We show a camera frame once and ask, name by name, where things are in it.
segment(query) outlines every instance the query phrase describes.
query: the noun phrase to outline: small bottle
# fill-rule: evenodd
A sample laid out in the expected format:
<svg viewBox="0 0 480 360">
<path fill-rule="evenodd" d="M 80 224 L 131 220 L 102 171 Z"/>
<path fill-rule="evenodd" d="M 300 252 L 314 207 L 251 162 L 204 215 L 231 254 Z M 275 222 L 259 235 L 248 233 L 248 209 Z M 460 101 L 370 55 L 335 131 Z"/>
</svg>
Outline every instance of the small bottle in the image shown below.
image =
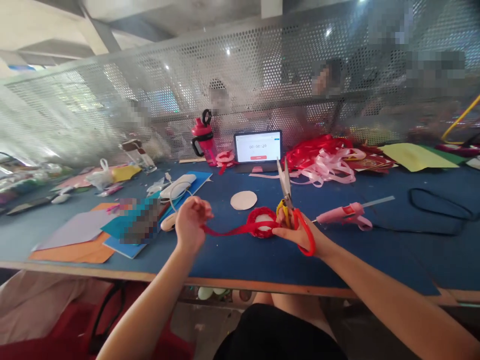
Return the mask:
<svg viewBox="0 0 480 360">
<path fill-rule="evenodd" d="M 194 138 L 191 140 L 193 151 L 198 157 L 205 156 L 205 160 L 208 165 L 212 167 L 217 166 L 216 158 L 218 153 L 215 145 L 214 133 L 212 132 L 212 127 L 210 126 L 210 120 L 204 121 L 197 117 L 195 121 L 196 124 L 191 129 L 191 133 L 194 136 Z"/>
<path fill-rule="evenodd" d="M 144 150 L 140 140 L 132 139 L 120 144 L 119 147 L 126 152 L 128 157 L 132 159 L 144 173 L 148 174 L 157 170 L 154 161 Z"/>
</svg>

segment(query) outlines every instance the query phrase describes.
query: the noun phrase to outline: pink glue gun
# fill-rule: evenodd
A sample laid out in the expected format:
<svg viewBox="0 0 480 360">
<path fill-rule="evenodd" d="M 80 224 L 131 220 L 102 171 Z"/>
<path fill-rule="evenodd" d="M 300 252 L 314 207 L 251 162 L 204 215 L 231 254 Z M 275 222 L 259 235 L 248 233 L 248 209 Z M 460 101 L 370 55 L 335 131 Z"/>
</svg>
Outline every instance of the pink glue gun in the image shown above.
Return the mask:
<svg viewBox="0 0 480 360">
<path fill-rule="evenodd" d="M 394 196 L 389 196 L 379 200 L 366 202 L 364 204 L 354 202 L 351 203 L 349 206 L 340 206 L 333 210 L 324 212 L 323 214 L 318 215 L 313 221 L 316 221 L 319 224 L 329 224 L 336 222 L 342 224 L 353 223 L 357 224 L 360 230 L 369 231 L 373 229 L 373 226 L 370 220 L 362 216 L 363 214 L 365 214 L 364 208 L 368 208 L 369 206 L 377 205 L 394 199 Z"/>
</svg>

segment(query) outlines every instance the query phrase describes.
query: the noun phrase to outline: ceiling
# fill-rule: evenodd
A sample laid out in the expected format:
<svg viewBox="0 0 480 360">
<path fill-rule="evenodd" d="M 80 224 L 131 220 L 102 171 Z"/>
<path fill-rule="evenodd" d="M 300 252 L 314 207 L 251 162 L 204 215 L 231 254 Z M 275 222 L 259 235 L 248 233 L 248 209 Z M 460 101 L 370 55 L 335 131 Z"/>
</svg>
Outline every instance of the ceiling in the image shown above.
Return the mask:
<svg viewBox="0 0 480 360">
<path fill-rule="evenodd" d="M 124 50 L 260 19 L 262 5 L 289 13 L 345 0 L 83 0 L 86 15 L 79 1 L 0 0 L 0 77 L 15 75 L 9 66 L 27 65 L 27 58 L 55 57 L 57 64 L 111 52 L 98 43 L 97 26 L 109 29 L 116 49 Z"/>
</svg>

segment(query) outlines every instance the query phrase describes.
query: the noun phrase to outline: black shorts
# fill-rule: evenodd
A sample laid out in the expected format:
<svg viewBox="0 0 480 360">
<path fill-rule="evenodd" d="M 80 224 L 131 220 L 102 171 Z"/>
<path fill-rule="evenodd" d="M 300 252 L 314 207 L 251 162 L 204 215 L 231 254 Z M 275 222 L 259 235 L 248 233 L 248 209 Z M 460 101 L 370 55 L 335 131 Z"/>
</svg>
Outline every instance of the black shorts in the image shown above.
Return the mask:
<svg viewBox="0 0 480 360">
<path fill-rule="evenodd" d="M 266 304 L 253 304 L 213 360 L 328 359 L 347 360 L 339 345 L 323 330 Z"/>
</svg>

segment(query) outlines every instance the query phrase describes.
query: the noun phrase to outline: blue table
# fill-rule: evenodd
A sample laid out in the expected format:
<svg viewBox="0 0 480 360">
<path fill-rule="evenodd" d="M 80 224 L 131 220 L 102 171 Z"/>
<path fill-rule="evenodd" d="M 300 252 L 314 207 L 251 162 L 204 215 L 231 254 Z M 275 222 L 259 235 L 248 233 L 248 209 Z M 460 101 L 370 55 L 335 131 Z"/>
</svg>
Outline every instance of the blue table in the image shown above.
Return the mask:
<svg viewBox="0 0 480 360">
<path fill-rule="evenodd" d="M 230 206 L 233 194 L 243 190 L 254 191 L 258 196 L 256 206 L 267 206 L 271 209 L 276 208 L 282 197 L 278 180 L 251 177 L 231 170 L 219 176 L 217 168 L 209 168 L 204 162 L 165 163 L 149 176 L 139 174 L 137 179 L 127 183 L 122 191 L 107 198 L 95 196 L 96 190 L 91 189 L 76 194 L 65 204 L 48 205 L 17 216 L 1 216 L 0 267 L 151 281 L 175 248 L 174 232 L 160 232 L 133 260 L 118 253 L 104 264 L 30 261 L 28 256 L 34 245 L 47 239 L 73 215 L 89 211 L 102 202 L 113 202 L 113 199 L 118 197 L 145 197 L 145 185 L 150 186 L 162 177 L 165 171 L 169 171 L 174 179 L 188 171 L 213 172 L 212 181 L 206 182 L 197 195 L 210 201 L 215 219 L 211 220 L 209 226 L 218 232 L 226 232 L 247 220 L 248 210 L 236 211 Z M 459 179 L 463 184 L 461 188 L 450 186 Z M 455 224 L 426 216 L 424 213 L 415 214 L 406 202 L 406 191 L 413 187 L 439 192 L 447 189 L 446 195 L 461 203 L 465 201 L 466 206 L 471 206 L 473 211 L 478 212 L 480 201 L 477 200 L 474 186 L 480 183 L 479 180 L 480 172 L 475 173 L 469 168 L 436 174 L 411 174 L 397 168 L 385 177 L 359 174 L 357 181 L 350 185 L 333 181 L 322 188 L 293 185 L 292 193 L 294 204 L 311 219 L 338 206 L 395 195 L 395 201 L 366 209 L 366 217 L 380 225 L 405 227 L 403 225 L 409 223 L 410 227 L 414 228 L 424 226 L 425 229 L 431 229 L 441 226 L 446 229 Z M 17 202 L 36 199 L 46 194 L 47 189 L 42 189 Z M 362 232 L 356 225 L 331 224 L 322 230 L 364 261 L 426 296 L 437 297 L 438 287 L 480 291 L 480 281 L 476 281 L 476 277 L 480 276 L 480 271 L 477 271 L 480 265 L 475 261 L 475 250 L 479 247 L 475 237 L 480 230 L 478 223 L 468 224 L 458 239 L 438 239 L 431 235 L 383 230 Z M 249 234 L 208 236 L 188 283 L 271 292 L 345 297 L 353 295 L 329 267 L 317 258 L 305 257 L 295 244 L 276 237 L 258 239 Z"/>
</svg>

